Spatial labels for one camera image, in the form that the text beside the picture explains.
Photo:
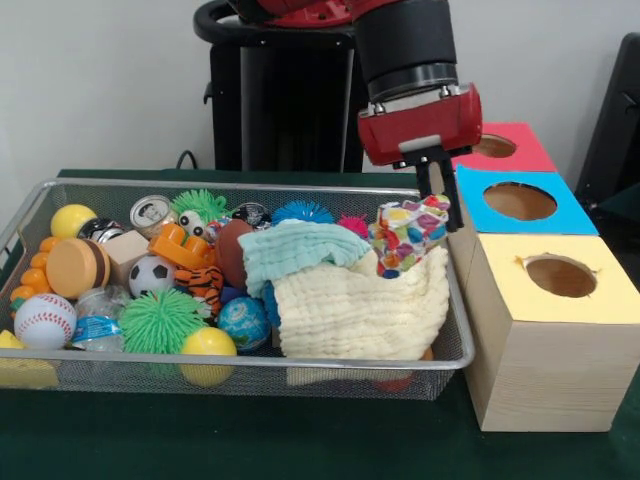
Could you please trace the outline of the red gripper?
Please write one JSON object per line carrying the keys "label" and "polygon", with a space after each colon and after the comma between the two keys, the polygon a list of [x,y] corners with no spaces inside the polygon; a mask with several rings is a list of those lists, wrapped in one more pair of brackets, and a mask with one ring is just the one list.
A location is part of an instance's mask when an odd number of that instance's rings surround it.
{"label": "red gripper", "polygon": [[[417,104],[411,106],[410,100]],[[482,106],[472,83],[450,85],[421,92],[413,97],[370,104],[358,114],[358,133],[372,164],[397,164],[408,153],[441,147],[451,155],[479,143],[482,135]],[[450,201],[447,230],[463,227],[457,183],[451,156],[438,160],[444,195]],[[432,194],[429,163],[415,166],[420,198]]]}

